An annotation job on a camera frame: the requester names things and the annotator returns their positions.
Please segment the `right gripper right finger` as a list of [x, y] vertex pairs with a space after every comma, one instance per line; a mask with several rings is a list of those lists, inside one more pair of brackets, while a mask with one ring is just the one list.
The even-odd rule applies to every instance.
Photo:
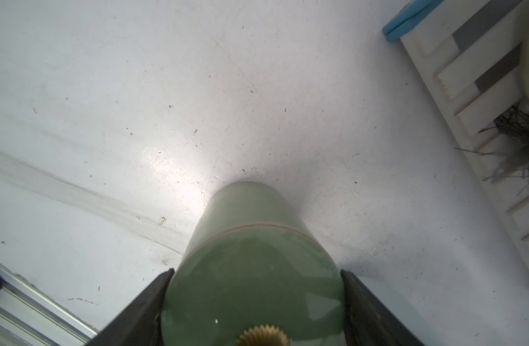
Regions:
[[340, 272], [345, 289], [347, 345], [422, 345], [411, 331], [352, 272]]

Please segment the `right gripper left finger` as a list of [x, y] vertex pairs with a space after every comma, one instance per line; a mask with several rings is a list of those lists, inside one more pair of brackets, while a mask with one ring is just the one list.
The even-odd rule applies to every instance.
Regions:
[[174, 269], [158, 275], [87, 346], [163, 345], [160, 316]]

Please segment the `small green tea canister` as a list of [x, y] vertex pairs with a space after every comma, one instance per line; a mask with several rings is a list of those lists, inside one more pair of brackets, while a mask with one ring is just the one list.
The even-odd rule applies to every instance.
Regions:
[[161, 314], [165, 345], [339, 345], [345, 292], [335, 261], [262, 183], [208, 203]]

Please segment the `blue white slatted shelf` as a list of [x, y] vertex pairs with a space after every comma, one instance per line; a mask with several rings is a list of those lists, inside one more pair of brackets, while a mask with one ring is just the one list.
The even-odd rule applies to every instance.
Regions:
[[529, 271], [529, 1], [409, 1], [409, 54]]

